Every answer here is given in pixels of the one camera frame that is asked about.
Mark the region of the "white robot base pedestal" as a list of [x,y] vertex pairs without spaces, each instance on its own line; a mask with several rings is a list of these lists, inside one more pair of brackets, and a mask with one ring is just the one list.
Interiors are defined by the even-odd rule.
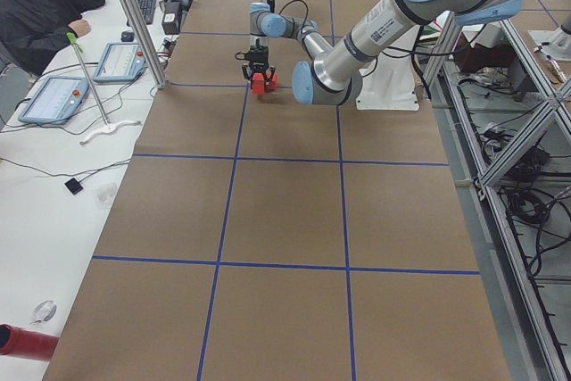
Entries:
[[417,111],[418,99],[415,93],[417,76],[413,61],[413,52],[423,58],[424,52],[435,48],[445,53],[465,54],[468,50],[455,43],[446,48],[439,39],[443,31],[444,19],[439,18],[428,26],[419,26],[409,30],[390,47],[385,49],[378,59],[361,71],[363,88],[356,99],[360,111]]

